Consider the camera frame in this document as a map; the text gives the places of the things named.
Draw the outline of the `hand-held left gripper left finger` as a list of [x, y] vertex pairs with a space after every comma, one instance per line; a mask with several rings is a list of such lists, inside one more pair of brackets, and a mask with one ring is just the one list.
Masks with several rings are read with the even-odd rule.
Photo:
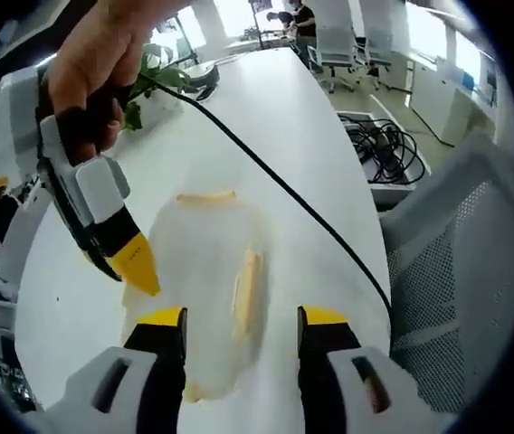
[[187, 309], [141, 317], [126, 343], [96, 356], [43, 412], [44, 433], [176, 433], [186, 387]]

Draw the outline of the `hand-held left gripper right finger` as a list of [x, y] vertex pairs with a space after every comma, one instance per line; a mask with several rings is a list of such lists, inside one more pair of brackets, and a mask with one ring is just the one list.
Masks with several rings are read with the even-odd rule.
[[298, 307], [298, 385], [307, 433], [433, 433], [412, 375], [362, 346], [338, 311]]

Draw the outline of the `person's right hand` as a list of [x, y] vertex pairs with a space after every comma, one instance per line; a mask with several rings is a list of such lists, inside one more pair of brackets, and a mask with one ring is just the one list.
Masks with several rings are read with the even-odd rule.
[[67, 36], [43, 84], [71, 165], [115, 144], [124, 121], [119, 94], [137, 78], [144, 43], [186, 5], [98, 1]]

